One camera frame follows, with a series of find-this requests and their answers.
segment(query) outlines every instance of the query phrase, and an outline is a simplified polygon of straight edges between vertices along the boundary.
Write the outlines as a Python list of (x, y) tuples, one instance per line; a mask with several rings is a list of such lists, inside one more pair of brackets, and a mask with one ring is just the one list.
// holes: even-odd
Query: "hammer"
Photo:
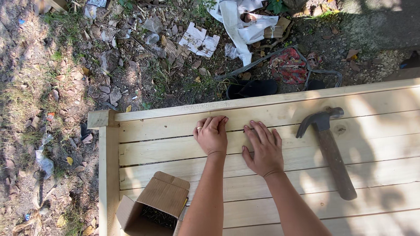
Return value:
[(342, 199), (353, 200), (357, 198), (340, 150), (330, 130), (330, 118), (340, 118), (344, 115), (342, 108), (332, 108), (329, 111), (320, 111), (307, 116), (297, 130), (296, 138), (302, 138), (310, 124), (313, 125), (318, 136), (322, 156), (327, 160)]

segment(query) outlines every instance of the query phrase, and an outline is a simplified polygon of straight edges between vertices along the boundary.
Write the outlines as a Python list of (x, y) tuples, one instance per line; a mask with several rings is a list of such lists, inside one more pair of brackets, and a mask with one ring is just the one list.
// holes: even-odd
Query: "hammer handle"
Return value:
[(346, 166), (340, 154), (340, 150), (334, 139), (331, 130), (322, 130), (318, 133), (319, 143), (322, 156), (328, 162), (334, 181), (337, 185), (338, 192), (342, 199), (353, 200), (357, 198), (356, 190), (347, 173)]

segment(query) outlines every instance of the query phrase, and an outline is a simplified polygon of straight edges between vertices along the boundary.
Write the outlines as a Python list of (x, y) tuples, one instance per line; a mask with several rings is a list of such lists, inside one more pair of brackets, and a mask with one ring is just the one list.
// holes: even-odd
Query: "forearm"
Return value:
[(270, 174), (265, 180), (276, 203), (285, 236), (331, 235), (284, 172)]
[(224, 154), (207, 157), (207, 162), (184, 217), (180, 236), (222, 235)]

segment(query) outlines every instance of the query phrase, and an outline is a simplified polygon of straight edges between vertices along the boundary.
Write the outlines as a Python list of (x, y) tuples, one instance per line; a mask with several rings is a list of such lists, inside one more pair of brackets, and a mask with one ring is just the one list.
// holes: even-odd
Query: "cardboard box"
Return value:
[[(117, 209), (121, 228), (130, 236), (171, 236), (181, 226), (180, 215), (186, 203), (189, 182), (156, 172), (136, 201), (123, 196)], [(161, 210), (178, 219), (175, 230), (147, 220), (140, 213), (145, 205)]]

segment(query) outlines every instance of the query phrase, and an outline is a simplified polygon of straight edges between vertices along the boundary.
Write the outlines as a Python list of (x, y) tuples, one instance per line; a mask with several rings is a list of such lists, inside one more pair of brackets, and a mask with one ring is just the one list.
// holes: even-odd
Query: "wooden slat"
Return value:
[(263, 97), (251, 97), (237, 100), (228, 100), (220, 102), (210, 102), (203, 104), (194, 104), (173, 108), (161, 108), (153, 110), (136, 111), (129, 113), (119, 113), (115, 115), (115, 121), (133, 121), (149, 118), (158, 118), (173, 115), (185, 115), (215, 110), (229, 110), (236, 108), (255, 107), (262, 105), (295, 102), (302, 100), (318, 99), (325, 97), (338, 97), (344, 95), (361, 94), (369, 92), (379, 92), (386, 90), (396, 90), (419, 87), (420, 78), (407, 79), (400, 81), (390, 81), (374, 84), (362, 84), (340, 88), (321, 89), (315, 91), (296, 92), (288, 94), (276, 94)]
[[(356, 189), (420, 181), (420, 157), (346, 165), (353, 186)], [(299, 194), (336, 191), (336, 185), (329, 167), (286, 172)], [(190, 182), (188, 202), (194, 197), (198, 181)], [(134, 201), (141, 189), (120, 191), (120, 199), (126, 195)], [(265, 180), (258, 175), (223, 179), (223, 201), (240, 201), (268, 198), (271, 193)]]
[[(420, 235), (420, 210), (322, 220), (335, 236)], [(281, 224), (223, 229), (223, 236), (284, 236)]]
[[(331, 120), (330, 124), (337, 141), (415, 134), (420, 133), (420, 110)], [(299, 125), (276, 127), (282, 137), (284, 149), (318, 145), (312, 127), (308, 128), (303, 138), (297, 139), (295, 136), (298, 127)], [(241, 153), (242, 145), (252, 151), (252, 145), (243, 131), (228, 132), (227, 136), (228, 154)], [(192, 136), (119, 145), (120, 165), (204, 156), (206, 154)]]
[(355, 94), (334, 98), (304, 100), (252, 108), (220, 110), (189, 115), (120, 122), (120, 142), (162, 139), (191, 135), (197, 121), (209, 116), (226, 115), (226, 130), (240, 130), (250, 120), (266, 126), (300, 123), (307, 115), (326, 107), (341, 107), (343, 118), (377, 115), (420, 109), (420, 87), (375, 93)]
[[(338, 192), (304, 194), (302, 198), (320, 218), (376, 214), (420, 208), (420, 182), (356, 189), (346, 201)], [(223, 228), (279, 223), (272, 198), (224, 203)]]
[[(392, 160), (420, 156), (420, 134), (409, 134), (367, 140), (338, 141), (345, 164)], [(284, 170), (326, 167), (318, 146), (283, 150)], [(200, 180), (206, 157), (120, 168), (120, 189), (136, 189), (147, 185), (156, 171), (162, 171), (186, 181)], [(254, 175), (241, 154), (227, 155), (223, 176)]]
[(120, 224), (115, 216), (118, 194), (118, 128), (99, 128), (99, 225), (100, 235), (120, 235)]

